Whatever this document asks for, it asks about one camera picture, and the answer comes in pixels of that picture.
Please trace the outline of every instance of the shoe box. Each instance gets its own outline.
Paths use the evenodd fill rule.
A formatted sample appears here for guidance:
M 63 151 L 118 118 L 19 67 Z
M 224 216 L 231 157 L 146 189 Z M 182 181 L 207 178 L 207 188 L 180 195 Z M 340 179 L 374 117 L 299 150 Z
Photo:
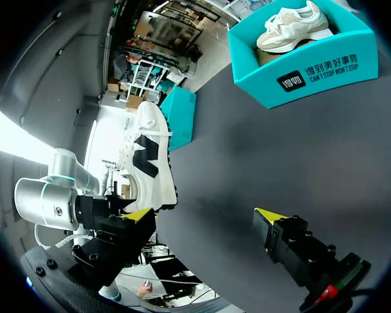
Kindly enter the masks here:
M 161 104 L 160 109 L 168 122 L 169 130 L 173 132 L 169 139 L 170 151 L 192 141 L 196 99 L 195 93 L 174 87 Z
M 119 92 L 119 80 L 114 77 L 110 77 L 107 83 L 107 88 L 113 93 Z
M 321 91 L 378 78 L 375 34 L 357 16 L 331 0 L 313 0 L 329 22 L 333 36 L 303 40 L 287 53 L 257 49 L 265 22 L 281 8 L 302 8 L 306 0 L 276 0 L 229 32 L 233 81 L 266 108 Z

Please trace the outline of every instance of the cable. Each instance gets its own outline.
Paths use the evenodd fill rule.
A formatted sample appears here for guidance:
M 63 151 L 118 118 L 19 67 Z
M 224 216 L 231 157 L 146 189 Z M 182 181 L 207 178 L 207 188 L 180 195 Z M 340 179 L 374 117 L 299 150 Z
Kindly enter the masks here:
M 93 239 L 94 237 L 93 236 L 90 236 L 90 235 L 84 235 L 82 233 L 76 233 L 74 235 L 69 235 L 68 237 L 64 238 L 63 240 L 59 241 L 55 246 L 57 248 L 61 248 L 63 245 L 66 245 L 67 243 L 69 243 L 71 240 L 75 239 L 75 238 L 84 238 L 84 239 L 88 239 L 88 240 L 91 240 Z
M 47 250 L 51 247 L 51 246 L 46 246 L 40 242 L 39 235 L 38 235 L 38 224 L 35 224 L 35 228 L 33 229 L 33 233 L 35 234 L 36 243 L 38 245 L 40 245 L 43 249 Z
M 36 242 L 38 243 L 39 246 L 41 246 L 45 250 L 51 248 L 51 246 L 46 246 L 46 245 L 44 245 L 43 243 L 40 242 L 39 235 L 38 235 L 38 224 L 35 224 L 35 228 L 33 229 L 33 232 L 35 234 Z M 90 236 L 90 235 L 84 235 L 84 234 L 77 233 L 75 235 L 69 235 L 68 237 L 65 237 L 64 239 L 59 241 L 57 244 L 55 244 L 55 246 L 57 248 L 61 248 L 63 245 L 67 244 L 68 242 L 70 242 L 74 238 L 84 238 L 84 239 L 88 239 L 88 240 L 93 239 L 93 237 Z
M 185 284 L 185 285 L 189 285 L 189 284 L 190 285 L 201 285 L 201 284 L 203 284 L 202 282 L 177 282 L 175 280 L 148 278 L 148 277 L 136 276 L 136 275 L 131 275 L 131 274 L 125 274 L 125 273 L 122 273 L 122 272 L 120 272 L 119 274 L 122 274 L 122 275 L 125 275 L 125 276 L 134 277 L 134 278 L 142 278 L 142 279 L 145 279 L 145 280 L 156 280 L 156 281 L 159 281 L 159 282 L 174 282 L 176 284 Z
M 314 310 L 320 311 L 322 306 L 328 308 L 328 307 L 334 306 L 336 303 L 338 303 L 338 302 L 340 302 L 342 300 L 346 300 L 348 298 L 351 299 L 353 297 L 359 297 L 361 295 L 366 295 L 366 296 L 370 297 L 370 296 L 375 295 L 375 293 L 376 293 L 376 290 L 375 289 L 370 289 L 370 288 L 353 290 L 353 291 L 350 291 L 349 293 L 344 293 L 343 295 L 336 296 L 333 299 L 322 301 L 320 303 L 315 303 L 311 307 L 305 309 L 304 311 L 301 311 L 301 313 L 307 313 L 307 312 L 310 312 L 310 311 L 314 312 Z
M 204 296 L 206 293 L 208 293 L 209 291 L 214 291 L 213 289 L 210 289 L 210 290 L 207 290 L 205 293 L 199 295 L 198 297 L 196 297 L 193 301 L 191 301 L 190 303 L 188 303 L 188 305 L 192 304 L 194 301 L 200 299 L 202 296 Z
M 113 186 L 109 186 L 105 189 L 104 193 L 103 193 L 103 196 L 106 194 L 106 191 L 109 190 L 110 188 L 114 188 Z

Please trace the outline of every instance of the hand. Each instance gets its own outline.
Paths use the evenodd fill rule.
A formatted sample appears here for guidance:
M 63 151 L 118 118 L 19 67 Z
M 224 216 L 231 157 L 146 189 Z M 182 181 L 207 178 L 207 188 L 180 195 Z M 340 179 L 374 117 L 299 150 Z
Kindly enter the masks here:
M 139 287 L 136 295 L 138 295 L 138 297 L 142 298 L 142 297 L 150 294 L 152 291 L 153 291 L 152 284 L 150 286 L 145 287 L 145 282 L 143 282 L 142 285 Z

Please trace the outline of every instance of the white sneaker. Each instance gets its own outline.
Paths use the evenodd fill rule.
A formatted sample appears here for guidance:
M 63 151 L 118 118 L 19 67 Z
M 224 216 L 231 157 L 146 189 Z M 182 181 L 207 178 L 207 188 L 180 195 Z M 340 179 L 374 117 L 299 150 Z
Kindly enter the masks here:
M 127 212 L 148 208 L 172 209 L 177 194 L 169 167 L 168 141 L 172 136 L 159 107 L 148 101 L 138 106 L 132 128 L 126 131 L 125 147 L 118 166 L 127 171 L 131 199 Z
M 265 23 L 267 31 L 256 41 L 259 49 L 272 52 L 289 52 L 303 39 L 319 40 L 333 33 L 323 12 L 311 1 L 304 8 L 281 8 Z

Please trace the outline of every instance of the sneaker sole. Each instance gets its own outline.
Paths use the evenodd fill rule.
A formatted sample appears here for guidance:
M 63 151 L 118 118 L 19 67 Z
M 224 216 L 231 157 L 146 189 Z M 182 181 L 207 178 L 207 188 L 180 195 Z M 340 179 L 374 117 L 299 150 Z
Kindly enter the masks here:
M 158 120 L 161 123 L 161 127 L 165 129 L 165 132 L 169 132 L 168 122 L 165 120 L 164 114 L 161 110 L 157 110 L 156 114 L 158 115 Z M 177 205 L 177 187 L 174 184 L 174 179 L 171 172 L 171 164 L 169 159 L 169 138 L 161 137 L 159 152 L 158 152 L 158 170 L 159 170 L 159 180 L 162 182 L 161 191 L 162 191 L 162 203 L 164 203 L 156 212 L 160 210 L 171 210 L 174 209 Z
M 290 52 L 291 50 L 294 50 L 296 45 L 304 39 L 311 39 L 311 40 L 320 40 L 327 37 L 333 36 L 332 31 L 329 28 L 322 29 L 321 31 L 313 31 L 311 33 L 305 33 L 299 37 L 297 37 L 293 42 L 286 44 L 285 46 L 273 48 L 273 49 L 262 49 L 262 51 L 270 52 L 270 53 L 285 53 Z

